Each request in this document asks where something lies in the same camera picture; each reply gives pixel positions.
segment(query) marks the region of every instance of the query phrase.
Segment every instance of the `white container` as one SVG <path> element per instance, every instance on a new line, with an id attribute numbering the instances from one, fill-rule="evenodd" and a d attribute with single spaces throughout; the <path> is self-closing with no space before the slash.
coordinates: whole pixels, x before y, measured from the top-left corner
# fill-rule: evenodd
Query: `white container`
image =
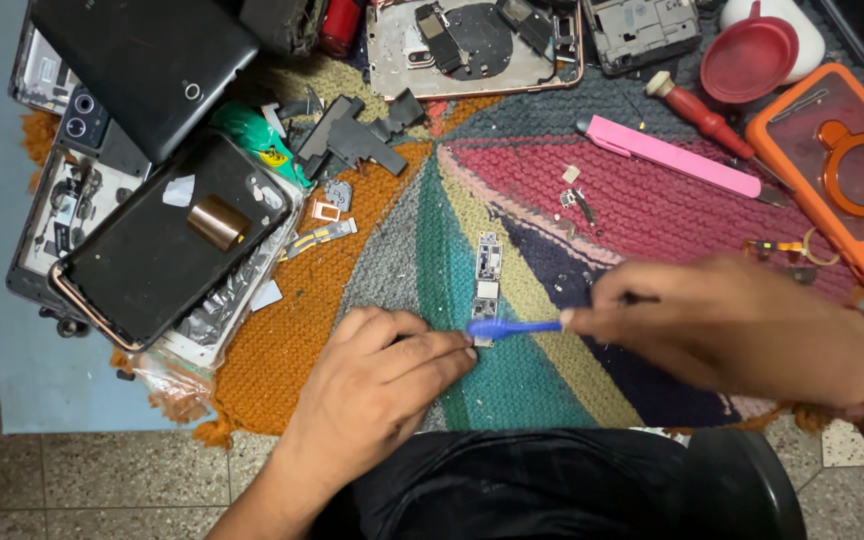
<path id="1" fill-rule="evenodd" d="M 719 26 L 723 31 L 740 20 L 749 19 L 752 4 L 759 2 L 763 18 L 782 19 L 792 25 L 798 36 L 798 56 L 789 76 L 781 83 L 790 85 L 805 78 L 812 70 L 819 68 L 826 56 L 826 41 L 815 28 L 806 14 L 792 0 L 728 0 L 722 8 Z"/>

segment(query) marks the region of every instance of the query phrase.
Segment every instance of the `hand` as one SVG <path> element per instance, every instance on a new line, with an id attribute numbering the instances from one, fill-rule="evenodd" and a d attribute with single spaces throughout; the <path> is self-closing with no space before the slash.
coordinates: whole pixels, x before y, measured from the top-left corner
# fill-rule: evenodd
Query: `hand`
<path id="1" fill-rule="evenodd" d="M 411 337 L 393 345 L 400 336 Z M 475 365 L 471 345 L 405 311 L 353 309 L 318 355 L 271 466 L 327 501 L 414 434 Z"/>
<path id="2" fill-rule="evenodd" d="M 648 299 L 627 304 L 632 294 Z M 864 401 L 864 316 L 738 256 L 630 261 L 563 324 L 708 390 L 846 409 Z"/>

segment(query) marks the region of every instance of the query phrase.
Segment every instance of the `screwdriver handle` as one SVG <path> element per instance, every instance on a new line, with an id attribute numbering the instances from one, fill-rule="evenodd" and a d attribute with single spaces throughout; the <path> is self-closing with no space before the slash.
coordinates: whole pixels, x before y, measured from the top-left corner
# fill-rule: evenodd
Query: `screwdriver handle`
<path id="1" fill-rule="evenodd" d="M 725 118 L 709 110 L 692 92 L 676 85 L 667 71 L 657 73 L 646 86 L 646 92 L 664 98 L 673 111 L 698 126 L 702 135 L 725 146 L 739 158 L 749 160 L 756 154 L 756 150 L 726 124 Z"/>

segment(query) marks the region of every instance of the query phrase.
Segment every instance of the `camera lens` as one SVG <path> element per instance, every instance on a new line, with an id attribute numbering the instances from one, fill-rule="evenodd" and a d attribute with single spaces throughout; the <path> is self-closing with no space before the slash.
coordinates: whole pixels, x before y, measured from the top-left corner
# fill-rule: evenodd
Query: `camera lens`
<path id="1" fill-rule="evenodd" d="M 92 96 L 80 95 L 75 99 L 75 110 L 83 115 L 88 115 L 95 108 Z"/>
<path id="2" fill-rule="evenodd" d="M 78 139 L 86 134 L 86 122 L 82 118 L 72 118 L 68 124 L 65 124 L 65 132 L 69 137 Z"/>

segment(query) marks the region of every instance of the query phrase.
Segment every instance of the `left hand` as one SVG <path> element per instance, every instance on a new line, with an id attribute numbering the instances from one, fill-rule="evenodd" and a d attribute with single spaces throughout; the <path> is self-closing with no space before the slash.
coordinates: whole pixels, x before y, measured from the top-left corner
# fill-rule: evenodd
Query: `left hand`
<path id="1" fill-rule="evenodd" d="M 400 336 L 410 337 L 393 345 Z M 475 365 L 471 346 L 406 311 L 353 309 L 321 350 L 271 467 L 327 501 L 414 434 Z"/>

